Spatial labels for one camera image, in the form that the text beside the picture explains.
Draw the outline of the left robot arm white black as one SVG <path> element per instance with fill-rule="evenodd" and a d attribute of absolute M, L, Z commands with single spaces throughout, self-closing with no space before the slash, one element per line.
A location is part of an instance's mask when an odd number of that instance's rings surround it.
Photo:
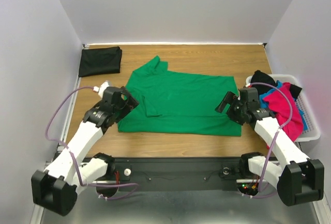
<path fill-rule="evenodd" d="M 69 143 L 63 151 L 42 171 L 37 170 L 31 177 L 33 202 L 61 216 L 73 209 L 78 195 L 87 187 L 118 190 L 123 187 L 138 188 L 137 183 L 97 184 L 96 180 L 118 176 L 115 159 L 99 153 L 84 167 L 80 167 L 88 151 L 103 137 L 115 123 L 121 121 L 139 102 L 125 87 L 113 87 L 104 82 L 92 87 L 101 100 L 86 111 Z"/>

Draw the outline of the green t shirt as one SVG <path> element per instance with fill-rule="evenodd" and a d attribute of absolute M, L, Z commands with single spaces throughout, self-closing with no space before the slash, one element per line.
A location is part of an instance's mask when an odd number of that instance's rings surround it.
<path fill-rule="evenodd" d="M 139 105 L 118 123 L 119 132 L 242 134 L 241 125 L 215 110 L 228 91 L 237 91 L 233 76 L 170 71 L 156 56 L 132 72 L 126 89 Z"/>

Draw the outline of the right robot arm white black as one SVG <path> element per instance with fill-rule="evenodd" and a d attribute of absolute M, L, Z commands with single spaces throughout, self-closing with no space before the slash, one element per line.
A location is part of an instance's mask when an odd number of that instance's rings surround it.
<path fill-rule="evenodd" d="M 288 97 L 283 92 L 280 95 L 289 108 L 289 117 L 283 124 L 278 123 L 272 110 L 260 106 L 258 91 L 250 84 L 241 88 L 239 95 L 228 91 L 215 110 L 225 111 L 237 124 L 249 124 L 269 147 L 268 154 L 278 160 L 275 164 L 269 155 L 258 152 L 243 154 L 238 164 L 242 177 L 257 175 L 258 183 L 266 181 L 273 186 L 286 206 L 320 201 L 324 197 L 324 165 L 310 159 L 284 132 L 292 120 L 293 108 Z"/>

